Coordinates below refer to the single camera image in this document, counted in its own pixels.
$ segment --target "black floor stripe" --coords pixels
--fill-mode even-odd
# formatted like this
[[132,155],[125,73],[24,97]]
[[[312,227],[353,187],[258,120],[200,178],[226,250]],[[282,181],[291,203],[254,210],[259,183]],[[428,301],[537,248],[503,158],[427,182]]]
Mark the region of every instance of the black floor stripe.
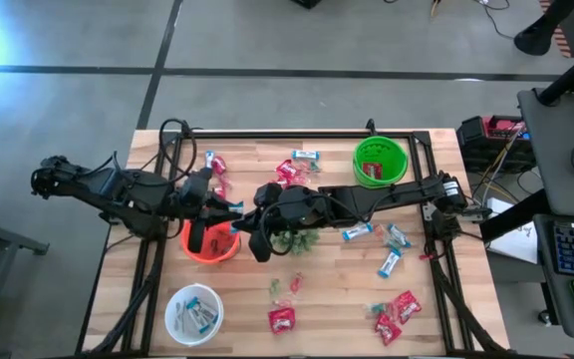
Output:
[[167,19],[167,26],[165,27],[165,33],[163,34],[163,39],[160,42],[160,48],[158,49],[158,55],[156,56],[156,63],[154,64],[154,72],[151,75],[151,78],[149,79],[149,85],[147,86],[147,92],[145,93],[145,99],[143,100],[143,106],[141,107],[141,113],[139,114],[139,121],[137,122],[137,130],[143,130],[147,128],[147,122],[149,122],[149,115],[151,114],[151,108],[154,105],[154,98],[156,97],[156,91],[158,91],[160,76],[163,72],[163,67],[165,66],[165,60],[167,59],[167,53],[169,52],[171,39],[174,36],[174,29],[176,28],[176,19],[178,19],[178,12],[180,11],[181,3],[182,0],[174,0],[174,3],[171,6],[169,19]]
[[479,80],[510,82],[553,82],[560,75],[552,74],[476,74],[389,71],[328,70],[261,70],[261,69],[163,69],[165,76],[236,77],[236,78],[315,78],[315,79],[380,79],[380,80]]
[[151,75],[154,68],[104,66],[24,66],[0,65],[5,74]]

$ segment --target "white bowl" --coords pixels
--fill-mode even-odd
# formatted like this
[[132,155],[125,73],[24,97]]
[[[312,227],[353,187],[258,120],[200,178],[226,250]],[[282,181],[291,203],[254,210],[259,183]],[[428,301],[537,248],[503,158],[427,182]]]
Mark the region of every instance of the white bowl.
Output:
[[[178,330],[174,330],[174,322],[176,321],[176,303],[180,305],[180,310],[182,312],[183,302],[189,303],[189,301],[194,297],[198,297],[198,300],[218,311],[218,319],[216,319],[216,323],[210,324],[209,329],[200,334],[198,333],[198,330],[195,329],[194,323],[191,322],[189,315],[185,313],[185,315],[182,316],[182,319],[185,320],[186,323],[179,321],[176,326]],[[200,345],[206,343],[216,335],[218,328],[220,328],[220,325],[223,323],[224,314],[223,302],[220,300],[218,294],[206,285],[194,283],[178,290],[169,300],[169,303],[165,308],[165,329],[167,329],[167,333],[169,333],[169,335],[180,344],[190,347]]]

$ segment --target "red candy wrapper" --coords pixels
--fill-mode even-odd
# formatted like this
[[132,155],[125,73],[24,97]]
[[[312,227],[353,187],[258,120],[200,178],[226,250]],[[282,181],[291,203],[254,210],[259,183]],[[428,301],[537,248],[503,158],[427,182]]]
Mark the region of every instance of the red candy wrapper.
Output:
[[291,284],[289,284],[289,289],[293,294],[297,294],[300,290],[300,286],[303,284],[304,276],[301,272],[296,273],[294,279],[292,279]]
[[222,175],[227,171],[227,166],[225,165],[225,160],[221,156],[215,156],[211,161],[211,168],[217,175]]
[[403,331],[394,324],[394,322],[392,322],[391,319],[389,319],[389,316],[385,313],[381,313],[378,317],[375,331],[383,338],[383,344],[385,344],[385,346],[391,344],[403,333]]
[[381,180],[383,177],[383,165],[363,163],[363,172],[372,179]]
[[276,168],[276,172],[282,179],[285,179],[288,182],[292,182],[295,178],[300,176],[300,171],[294,167],[291,160],[285,160]]
[[294,308],[281,308],[270,311],[267,315],[269,316],[269,328],[276,335],[292,330],[296,325]]
[[396,318],[400,320],[401,324],[407,323],[409,318],[415,313],[423,310],[423,308],[418,303],[418,300],[413,294],[408,290],[394,299],[394,310],[396,313]]
[[214,193],[216,193],[216,195],[218,195],[219,197],[225,199],[225,196],[227,195],[227,192],[225,191],[225,188],[222,186],[218,186],[214,188]]

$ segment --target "white paper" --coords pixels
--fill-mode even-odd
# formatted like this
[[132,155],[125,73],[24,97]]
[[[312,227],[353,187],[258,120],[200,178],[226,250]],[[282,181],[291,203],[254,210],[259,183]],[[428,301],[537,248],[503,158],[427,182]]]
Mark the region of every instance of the white paper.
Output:
[[[490,198],[486,205],[493,210],[491,216],[496,216],[512,207],[497,198]],[[492,241],[488,250],[513,258],[537,264],[537,233],[533,222],[524,224],[500,238]]]

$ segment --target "wire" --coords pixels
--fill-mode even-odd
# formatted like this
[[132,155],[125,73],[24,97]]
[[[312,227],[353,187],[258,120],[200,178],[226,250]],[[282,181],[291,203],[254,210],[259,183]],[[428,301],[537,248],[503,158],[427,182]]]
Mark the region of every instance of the wire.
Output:
[[499,184],[497,181],[493,181],[493,184],[491,185],[491,189],[495,190],[498,193],[503,194],[506,198],[508,198],[511,202],[513,202],[513,204],[518,203],[519,199],[517,199],[517,196],[515,196],[515,194],[513,194],[510,190],[508,190],[505,186]]
[[504,155],[502,156],[502,159],[499,161],[499,165],[497,165],[497,169],[495,169],[495,172],[490,177],[490,181],[486,185],[486,190],[484,191],[484,195],[482,196],[482,203],[486,203],[486,195],[488,194],[488,189],[490,188],[490,183],[494,181],[495,176],[497,176],[497,173],[499,172],[499,169],[502,168],[504,161],[506,161],[506,158],[508,157],[508,153],[510,152],[510,148],[515,143],[515,140],[517,140],[518,136],[519,136],[519,131],[516,132],[515,135],[513,135],[513,138],[510,140],[510,144],[508,144],[508,146],[505,147]]
[[486,179],[486,176],[488,175],[488,172],[490,172],[490,170],[497,165],[497,163],[499,162],[500,158],[502,157],[502,155],[504,154],[504,152],[506,152],[507,150],[507,146],[508,146],[508,141],[509,141],[509,137],[510,137],[510,132],[513,131],[513,129],[517,126],[517,124],[521,123],[521,121],[516,122],[513,124],[513,126],[510,127],[510,129],[508,129],[508,131],[506,132],[506,136],[504,137],[504,148],[497,154],[497,157],[495,158],[495,161],[493,162],[492,165],[490,165],[489,167],[486,168],[486,170],[484,171],[484,174],[482,175],[482,179],[480,180],[479,184],[477,185],[477,187],[473,190],[473,193],[471,194],[473,197],[475,197],[475,194],[477,193],[477,191],[479,190],[480,186],[482,184],[484,184],[484,180]]
[[519,174],[519,176],[517,177],[517,185],[519,186],[519,188],[520,188],[521,190],[525,191],[525,192],[528,193],[528,194],[533,194],[532,191],[530,191],[530,190],[524,188],[524,186],[523,186],[522,183],[520,182],[520,180],[522,179],[522,176],[524,176],[524,175],[526,175],[526,174],[533,174],[533,175],[535,175],[536,177],[538,177],[539,180],[542,180],[542,178],[541,178],[540,176],[538,176],[538,175],[537,175],[535,172],[533,172],[533,171],[527,171],[527,172],[521,173],[521,174]]
[[271,244],[271,241],[269,240],[269,238],[267,238],[267,232],[265,231],[265,221],[267,220],[267,213],[269,213],[272,209],[274,209],[276,206],[280,205],[280,204],[293,204],[293,203],[298,203],[301,202],[302,199],[294,199],[294,200],[288,200],[288,201],[284,201],[284,202],[274,202],[269,204],[265,210],[263,210],[262,214],[260,214],[260,220],[259,220],[259,224],[260,224],[260,235],[262,235],[263,239],[265,240],[265,244],[267,245],[267,247],[269,247],[269,250],[276,254],[276,255],[285,255],[287,253],[289,253],[291,251],[291,248],[294,247],[294,242],[295,242],[295,238],[294,235],[292,234],[290,237],[290,241],[289,244],[287,245],[287,248],[285,248],[285,250],[283,251],[278,251],[276,249],[274,249],[274,246]]
[[[187,168],[185,170],[180,169],[178,167],[178,164],[174,163],[173,159],[167,154],[167,151],[165,150],[165,145],[170,143],[170,142],[166,143],[163,141],[163,132],[164,132],[167,124],[170,124],[170,123],[180,124],[181,125],[181,133],[184,135],[187,134],[189,136],[189,139],[191,140],[191,146],[192,146],[191,160],[189,161],[189,165],[187,166]],[[189,127],[187,122],[185,120],[167,119],[167,120],[163,121],[163,123],[160,126],[160,129],[158,130],[158,154],[163,155],[163,157],[169,162],[169,164],[172,167],[174,167],[177,171],[180,172],[180,175],[178,177],[176,177],[175,179],[170,179],[169,181],[166,181],[163,183],[145,183],[145,182],[141,182],[137,179],[130,177],[128,174],[125,173],[125,171],[123,171],[123,169],[119,165],[119,162],[117,161],[117,152],[116,151],[113,153],[113,161],[114,161],[115,169],[117,170],[117,172],[119,172],[121,177],[123,177],[124,180],[127,180],[130,184],[141,185],[141,186],[146,186],[146,187],[157,187],[157,186],[165,186],[165,185],[174,185],[177,181],[179,181],[180,179],[189,175],[191,168],[194,166],[194,163],[196,162],[196,152],[197,152],[196,138],[194,137],[193,130]]]
[[130,235],[128,235],[127,237],[125,237],[125,238],[123,238],[123,239],[119,239],[119,240],[117,240],[116,242],[110,244],[108,247],[106,247],[106,253],[108,253],[108,252],[110,251],[110,249],[112,249],[114,246],[119,245],[119,244],[125,242],[126,240],[133,238],[133,237],[135,237],[135,235],[134,235],[134,234],[130,234]]
[[452,245],[453,241],[460,235],[468,235],[470,237],[473,238],[477,238],[479,240],[484,240],[481,236],[477,235],[477,234],[473,234],[464,230],[459,230],[457,231],[450,239],[448,240],[444,240],[444,250],[442,251],[442,253],[438,254],[438,255],[431,255],[431,251],[429,250],[429,243],[425,242],[425,256],[428,256],[431,260],[438,260],[442,257],[444,257],[446,255],[446,249]]
[[472,0],[472,1],[478,5],[481,5],[484,8],[484,12],[486,13],[486,17],[488,17],[488,19],[490,19],[490,22],[493,24],[493,29],[495,29],[495,33],[497,33],[497,35],[503,37],[504,39],[508,39],[508,40],[514,39],[514,37],[508,36],[508,35],[502,33],[501,31],[499,31],[499,29],[497,28],[497,23],[495,22],[495,19],[493,18],[493,16],[488,11],[488,10],[501,11],[501,10],[508,9],[510,7],[510,3],[508,2],[508,0],[504,0],[506,2],[506,5],[504,7],[489,6],[489,5],[484,4],[478,0]]
[[471,233],[471,232],[464,231],[464,230],[461,230],[461,231],[459,232],[459,234],[464,234],[464,235],[468,235],[469,237],[477,238],[477,239],[479,239],[479,240],[484,240],[484,238],[482,238],[481,236],[479,236],[479,235],[477,235],[477,234],[473,234],[473,233]]
[[[171,123],[180,124],[181,132],[183,134],[187,134],[189,136],[189,139],[191,140],[191,147],[192,147],[191,160],[189,161],[189,165],[187,165],[187,168],[185,170],[180,169],[178,167],[178,164],[175,164],[173,162],[172,158],[167,154],[167,151],[163,146],[163,131],[165,130],[167,124]],[[178,119],[167,119],[163,121],[163,123],[160,125],[160,129],[158,130],[158,150],[161,151],[165,159],[169,161],[170,165],[180,172],[180,175],[177,178],[172,179],[171,183],[176,183],[178,180],[184,178],[185,176],[188,176],[189,172],[191,171],[191,168],[194,167],[194,162],[196,162],[197,150],[196,150],[196,138],[194,137],[194,131],[189,127],[187,121]]]
[[83,177],[90,176],[90,175],[93,175],[93,174],[99,172],[99,171],[102,170],[105,166],[107,166],[107,165],[110,163],[111,160],[112,160],[112,157],[109,157],[109,158],[108,158],[104,163],[102,163],[100,166],[98,166],[97,168],[95,168],[95,169],[92,170],[92,171],[88,171],[88,172],[82,174],[81,177],[83,178]]
[[182,222],[182,220],[179,220],[178,221],[178,228],[176,229],[176,233],[168,236],[167,239],[174,239],[174,238],[178,237],[178,235],[180,234],[180,232],[182,230],[183,230],[183,222]]
[[437,3],[438,2],[439,1],[437,1],[437,0],[433,0],[433,5],[431,5],[431,7],[430,7],[430,16],[431,17],[435,17],[435,15],[436,15],[435,11],[437,9]]

